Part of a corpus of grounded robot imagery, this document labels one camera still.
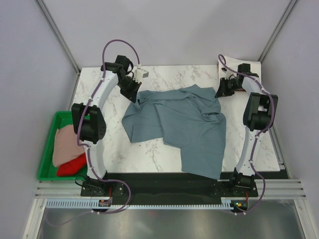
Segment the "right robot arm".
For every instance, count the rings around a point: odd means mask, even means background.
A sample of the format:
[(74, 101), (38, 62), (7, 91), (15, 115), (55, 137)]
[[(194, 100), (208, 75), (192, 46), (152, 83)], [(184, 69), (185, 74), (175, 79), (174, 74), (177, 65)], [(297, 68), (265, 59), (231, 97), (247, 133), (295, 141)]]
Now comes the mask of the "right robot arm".
[(273, 126), (278, 96), (268, 93), (259, 82), (259, 75), (251, 72), (248, 63), (238, 65), (235, 77), (221, 78), (216, 98), (228, 97), (237, 91), (245, 91), (249, 99), (243, 114), (245, 140), (242, 153), (223, 188), (235, 197), (257, 197), (254, 162), (263, 137)]

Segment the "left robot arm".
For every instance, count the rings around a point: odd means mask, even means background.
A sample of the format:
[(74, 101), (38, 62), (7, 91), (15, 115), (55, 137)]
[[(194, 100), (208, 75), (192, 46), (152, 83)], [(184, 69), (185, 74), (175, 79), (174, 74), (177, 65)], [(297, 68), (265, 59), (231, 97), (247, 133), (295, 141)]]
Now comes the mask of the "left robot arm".
[(135, 103), (141, 82), (129, 76), (129, 68), (133, 63), (126, 56), (119, 55), (114, 63), (105, 62), (101, 66), (99, 78), (87, 99), (82, 103), (74, 103), (71, 107), (74, 132), (79, 145), (84, 146), (87, 158), (87, 176), (96, 179), (92, 190), (99, 196), (109, 192), (109, 183), (102, 178), (107, 169), (103, 161), (102, 139), (107, 125), (102, 109), (112, 90), (118, 86), (120, 93)]

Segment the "blue-grey t-shirt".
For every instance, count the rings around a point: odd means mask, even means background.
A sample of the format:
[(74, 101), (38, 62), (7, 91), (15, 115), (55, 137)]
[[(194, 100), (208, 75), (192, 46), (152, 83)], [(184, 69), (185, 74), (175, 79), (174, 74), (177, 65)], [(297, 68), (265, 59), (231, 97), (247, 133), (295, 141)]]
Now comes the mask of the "blue-grey t-shirt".
[(213, 88), (141, 91), (122, 125), (131, 143), (162, 138), (180, 149), (183, 172), (219, 179), (226, 145), (226, 117)]

